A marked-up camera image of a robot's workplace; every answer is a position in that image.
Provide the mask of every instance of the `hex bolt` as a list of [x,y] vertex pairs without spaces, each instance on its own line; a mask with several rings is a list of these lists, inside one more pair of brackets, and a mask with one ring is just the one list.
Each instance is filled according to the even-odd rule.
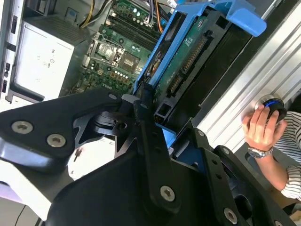
[[66,139],[60,134],[51,134],[47,137],[47,143],[52,147],[63,147]]
[[276,226],[283,226],[279,221],[276,221],[276,220],[275,220],[275,225]]
[[19,134],[28,134],[33,131],[33,125],[27,121],[15,121],[11,128],[14,132]]
[[141,107],[144,107],[145,109],[148,109],[148,107],[144,103],[141,103],[140,105],[141,105]]
[[168,202],[172,202],[175,199],[174,191],[169,186],[163,185],[160,188],[160,193],[162,198]]
[[229,208],[225,208],[224,214],[225,214],[225,217],[228,219],[228,221],[230,221],[234,225],[237,224],[237,222],[238,222],[237,217],[232,210],[230,210]]
[[200,136],[204,136],[204,133],[202,132],[202,131],[200,131],[200,130],[198,130],[198,134],[200,135]]
[[114,94],[109,94],[109,97],[112,98],[113,100],[117,99],[117,97]]
[[230,154],[230,151],[227,148],[222,149],[226,154]]

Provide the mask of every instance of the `striped shirt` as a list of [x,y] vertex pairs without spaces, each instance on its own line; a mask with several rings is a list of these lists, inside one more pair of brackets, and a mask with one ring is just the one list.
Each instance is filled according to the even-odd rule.
[[301,201],[301,113],[288,112],[285,120],[287,127],[275,147],[300,164],[286,169],[288,180],[281,193]]

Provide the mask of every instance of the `watch strap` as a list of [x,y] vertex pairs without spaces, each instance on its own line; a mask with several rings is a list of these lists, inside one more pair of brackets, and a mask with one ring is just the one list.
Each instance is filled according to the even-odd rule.
[[269,151],[262,151],[262,150],[259,150],[257,148],[253,148],[253,147],[249,147],[248,148],[248,152],[250,154],[250,156],[256,158],[256,159],[261,159],[261,158],[264,158],[270,154],[273,153],[273,148],[271,148]]

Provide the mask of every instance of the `person's hand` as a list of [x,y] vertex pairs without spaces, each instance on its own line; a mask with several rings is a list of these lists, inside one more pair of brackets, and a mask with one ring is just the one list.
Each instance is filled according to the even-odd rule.
[[279,116],[278,111],[273,112],[267,123],[268,115],[269,107],[261,105],[253,114],[246,116],[243,120],[246,142],[250,147],[265,152],[277,143],[287,126],[285,120],[281,120],[276,125]]

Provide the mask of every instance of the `shirt sleeve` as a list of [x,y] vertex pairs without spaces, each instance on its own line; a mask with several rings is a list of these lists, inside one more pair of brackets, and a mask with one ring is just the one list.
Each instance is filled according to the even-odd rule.
[[290,166],[286,171],[288,173],[288,180],[281,193],[287,198],[301,201],[301,165]]

